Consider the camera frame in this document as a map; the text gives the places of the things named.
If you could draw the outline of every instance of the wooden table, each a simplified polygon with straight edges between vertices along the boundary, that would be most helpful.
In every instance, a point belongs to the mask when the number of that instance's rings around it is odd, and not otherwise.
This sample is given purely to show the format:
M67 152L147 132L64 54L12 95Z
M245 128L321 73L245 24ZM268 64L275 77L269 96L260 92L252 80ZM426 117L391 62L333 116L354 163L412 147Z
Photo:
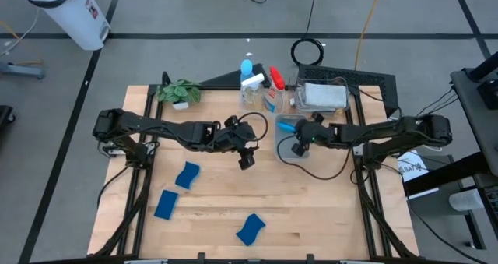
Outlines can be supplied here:
M377 86L361 88L381 98ZM123 108L143 114L147 90L147 86L130 86ZM218 120L223 123L232 114L243 114L239 111L238 96L238 91L202 91L202 102L186 111L175 111L171 105L165 105L162 119L179 122ZM381 102L365 95L361 98L367 124L386 120ZM352 109L356 116L354 101ZM246 121L251 123L257 135L262 134L264 122L251 117ZM326 121L345 123L345 117L339 115ZM349 180L354 168L351 158L345 171L336 179L314 179L275 158L274 121L269 119L269 124L268 134L260 141L261 148L254 155L256 164L245 171L241 171L237 163L240 159L238 153L194 153L172 140L160 140L142 235L141 258L195 259L199 252L205 252L208 259L305 259L308 253L313 253L316 259L369 258L358 189ZM310 159L302 165L316 175L330 176L340 169L346 153L346 150L312 146ZM201 174L191 191L174 184L186 160L201 166ZM386 159L385 163L398 166L395 159ZM123 157L110 160L106 180L124 164ZM121 222L131 173L123 175L103 194L89 253L101 248ZM385 168L377 171L377 180L386 221L407 248L418 254L401 177ZM164 189L181 194L170 221L153 216ZM252 213L259 215L266 227L256 242L246 247L235 233ZM380 254L381 240L374 219L372 224ZM135 225L132 224L128 252L134 234Z

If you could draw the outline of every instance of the blue spray bottle cap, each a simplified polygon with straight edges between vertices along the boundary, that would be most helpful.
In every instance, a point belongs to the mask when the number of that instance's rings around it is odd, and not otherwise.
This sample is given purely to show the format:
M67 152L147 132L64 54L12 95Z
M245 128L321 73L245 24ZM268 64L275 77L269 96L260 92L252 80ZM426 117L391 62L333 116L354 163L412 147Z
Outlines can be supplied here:
M244 76L252 75L252 62L248 59L243 60L242 64L240 64L240 72Z

